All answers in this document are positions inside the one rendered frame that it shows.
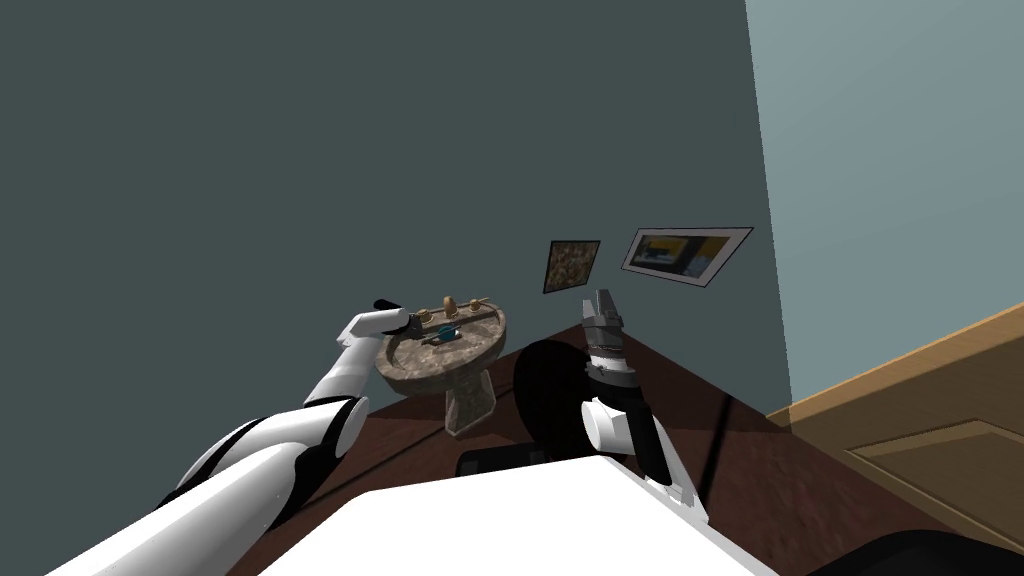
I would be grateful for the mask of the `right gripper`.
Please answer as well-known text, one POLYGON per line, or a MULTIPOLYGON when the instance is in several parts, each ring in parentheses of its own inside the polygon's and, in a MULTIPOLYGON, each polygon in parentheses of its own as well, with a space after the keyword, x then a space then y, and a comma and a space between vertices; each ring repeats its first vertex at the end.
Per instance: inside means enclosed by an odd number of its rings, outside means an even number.
POLYGON ((625 365, 623 322, 608 289, 595 293, 596 303, 582 301, 582 327, 594 365, 625 365))

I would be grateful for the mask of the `white framed yellow picture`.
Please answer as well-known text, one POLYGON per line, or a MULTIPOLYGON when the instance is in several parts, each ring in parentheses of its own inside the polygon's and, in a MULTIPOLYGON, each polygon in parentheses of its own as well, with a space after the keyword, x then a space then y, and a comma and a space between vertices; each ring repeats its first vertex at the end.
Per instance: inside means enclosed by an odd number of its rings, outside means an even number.
POLYGON ((707 287, 753 231, 753 227, 640 228, 621 269, 707 287))

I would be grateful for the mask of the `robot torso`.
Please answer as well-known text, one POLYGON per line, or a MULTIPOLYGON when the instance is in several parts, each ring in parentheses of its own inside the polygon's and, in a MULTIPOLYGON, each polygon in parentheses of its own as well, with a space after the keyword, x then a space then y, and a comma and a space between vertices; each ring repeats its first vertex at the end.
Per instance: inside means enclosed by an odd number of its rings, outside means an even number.
POLYGON ((603 456, 371 491, 260 576, 778 576, 603 456))

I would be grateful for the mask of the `light wooden door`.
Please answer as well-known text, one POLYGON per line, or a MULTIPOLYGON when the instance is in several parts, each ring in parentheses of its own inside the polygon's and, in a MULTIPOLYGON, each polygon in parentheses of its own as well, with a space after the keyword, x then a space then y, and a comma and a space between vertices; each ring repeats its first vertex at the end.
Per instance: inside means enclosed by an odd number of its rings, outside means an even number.
POLYGON ((1024 554, 1024 302, 770 418, 961 534, 1024 554))

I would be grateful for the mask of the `brown speckled wall picture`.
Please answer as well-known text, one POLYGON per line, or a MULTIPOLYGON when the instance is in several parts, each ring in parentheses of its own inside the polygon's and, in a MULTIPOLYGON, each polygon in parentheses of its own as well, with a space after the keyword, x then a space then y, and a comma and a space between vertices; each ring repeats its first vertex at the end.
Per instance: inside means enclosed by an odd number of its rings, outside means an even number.
POLYGON ((543 283, 549 294, 588 283, 599 251, 599 241, 552 241, 543 283))

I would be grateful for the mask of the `brown marbled pedestal sink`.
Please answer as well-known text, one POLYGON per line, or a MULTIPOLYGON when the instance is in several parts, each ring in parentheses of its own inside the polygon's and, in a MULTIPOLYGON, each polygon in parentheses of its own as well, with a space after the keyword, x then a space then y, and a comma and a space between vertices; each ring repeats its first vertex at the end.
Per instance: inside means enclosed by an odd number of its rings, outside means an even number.
POLYGON ((406 397, 443 394, 444 427, 460 437, 487 419, 496 407, 488 369, 502 355, 507 336, 504 311, 487 298, 458 304, 451 297, 429 308, 432 321, 422 340, 404 332, 384 338, 375 367, 391 389, 406 397), (438 329, 454 325, 460 336, 436 339, 438 329))

